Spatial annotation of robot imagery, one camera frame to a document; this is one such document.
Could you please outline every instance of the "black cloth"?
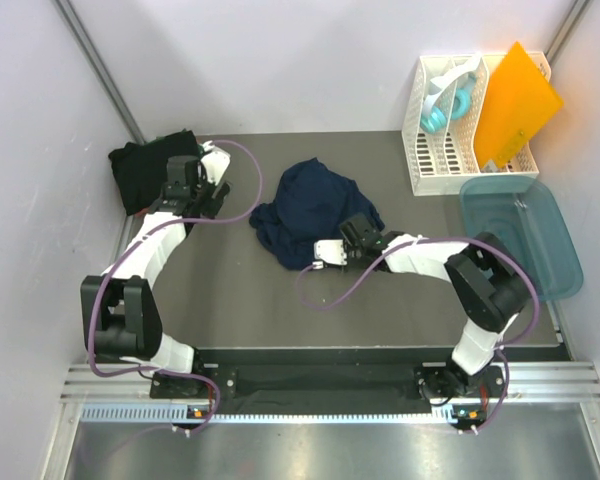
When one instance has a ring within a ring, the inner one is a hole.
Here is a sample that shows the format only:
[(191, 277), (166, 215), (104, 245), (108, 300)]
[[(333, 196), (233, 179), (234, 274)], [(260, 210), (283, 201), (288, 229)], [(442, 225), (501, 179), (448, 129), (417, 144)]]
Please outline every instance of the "black cloth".
[(251, 214), (262, 245), (289, 270), (302, 270), (314, 261), (313, 244), (342, 238), (338, 226), (364, 213), (378, 230), (378, 211), (353, 180), (330, 171), (317, 158), (297, 163), (282, 174), (272, 203)]
[(178, 155), (199, 155), (198, 141), (190, 130), (167, 135), (146, 145), (129, 142), (109, 154), (127, 215), (151, 206), (167, 180), (167, 160)]

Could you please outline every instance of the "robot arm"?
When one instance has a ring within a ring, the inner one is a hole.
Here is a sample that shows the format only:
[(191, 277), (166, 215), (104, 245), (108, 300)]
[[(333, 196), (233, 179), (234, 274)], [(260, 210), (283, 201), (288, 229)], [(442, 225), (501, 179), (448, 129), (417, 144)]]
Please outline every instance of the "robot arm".
[[(474, 377), (491, 363), (497, 344), (530, 298), (522, 279), (494, 255), (465, 242), (419, 244), (419, 239), (409, 234), (390, 232), (383, 236), (362, 214), (340, 228), (344, 240), (315, 244), (314, 268), (325, 263), (366, 268), (383, 253), (414, 242), (386, 256), (376, 268), (427, 275), (454, 286), (469, 318), (444, 374), (454, 392), (466, 394)], [(482, 233), (477, 240), (511, 256), (492, 234)]]
[[(174, 372), (196, 370), (198, 359), (194, 348), (163, 333), (152, 294), (167, 259), (187, 237), (193, 224), (169, 225), (150, 237), (147, 233), (177, 218), (213, 218), (218, 213), (230, 191), (230, 186), (222, 181), (230, 156), (210, 142), (202, 147), (202, 158), (181, 156), (168, 160), (167, 181), (161, 195), (151, 205), (129, 246), (142, 243), (107, 285), (97, 318), (97, 355), (112, 355)], [(80, 289), (85, 345), (96, 293), (110, 268), (100, 276), (86, 277)]]

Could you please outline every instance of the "metal pole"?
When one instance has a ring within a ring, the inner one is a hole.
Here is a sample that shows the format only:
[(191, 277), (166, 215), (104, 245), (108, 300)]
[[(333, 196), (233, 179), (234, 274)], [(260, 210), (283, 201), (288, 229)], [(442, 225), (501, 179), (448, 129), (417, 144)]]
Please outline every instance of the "metal pole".
[(144, 135), (142, 134), (142, 131), (140, 130), (140, 127), (138, 126), (136, 120), (133, 118), (133, 115), (131, 114), (129, 107), (127, 107), (126, 102), (122, 98), (120, 90), (118, 90), (118, 87), (113, 81), (109, 70), (104, 64), (102, 57), (100, 57), (100, 54), (98, 53), (98, 50), (96, 49), (95, 45), (91, 41), (91, 38), (89, 37), (89, 34), (87, 33), (87, 30), (82, 24), (82, 21), (80, 20), (80, 17), (78, 16), (78, 13), (73, 7), (71, 1), (52, 1), (58, 8), (58, 11), (60, 12), (62, 18), (64, 18), (64, 20), (67, 22), (71, 33), (78, 42), (78, 45), (82, 49), (85, 57), (87, 58), (87, 61), (93, 68), (96, 77), (98, 77), (98, 80), (104, 88), (107, 96), (111, 100), (111, 103), (113, 104), (114, 108), (118, 112), (118, 115), (120, 115), (122, 123), (124, 123), (125, 127), (127, 127), (127, 130), (129, 130), (131, 137), (133, 137), (133, 140), (136, 143), (140, 145), (145, 144), (146, 141)]
[(576, 25), (591, 2), (592, 0), (574, 0), (567, 15), (560, 23), (558, 31), (551, 40), (549, 48), (547, 48), (547, 51), (545, 52), (549, 65), (553, 66), (556, 58), (571, 37), (571, 34), (575, 31)]

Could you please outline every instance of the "gray floor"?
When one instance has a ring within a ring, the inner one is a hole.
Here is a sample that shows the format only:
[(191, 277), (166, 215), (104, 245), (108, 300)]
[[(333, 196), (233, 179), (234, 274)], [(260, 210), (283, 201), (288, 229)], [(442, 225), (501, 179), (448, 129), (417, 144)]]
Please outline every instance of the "gray floor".
[[(318, 157), (358, 182), (390, 230), (425, 236), (463, 235), (456, 196), (414, 197), (399, 132), (275, 134), (229, 137), (258, 157), (265, 176), (262, 201), (272, 200), (282, 172)], [(243, 212), (257, 179), (250, 160), (232, 150), (233, 184), (221, 216)], [(455, 345), (465, 323), (453, 288), (415, 275), (372, 275), (344, 304), (328, 312), (304, 307), (296, 272), (280, 266), (246, 221), (199, 226), (172, 255), (154, 289), (165, 331), (199, 347), (328, 347)], [(322, 303), (337, 298), (356, 273), (311, 272), (304, 290)], [(511, 328), (519, 332), (530, 309)], [(548, 311), (527, 340), (555, 345)]]
[(478, 437), (425, 425), (212, 425), (191, 440), (158, 431), (107, 458), (144, 428), (80, 425), (65, 478), (600, 479), (578, 405), (506, 405)]

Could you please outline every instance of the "orange object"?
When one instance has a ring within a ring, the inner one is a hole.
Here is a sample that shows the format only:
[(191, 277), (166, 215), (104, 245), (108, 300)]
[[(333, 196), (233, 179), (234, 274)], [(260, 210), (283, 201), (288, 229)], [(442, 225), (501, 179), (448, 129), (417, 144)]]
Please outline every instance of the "orange object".
[(504, 167), (563, 104), (516, 42), (489, 78), (473, 142), (480, 169)]

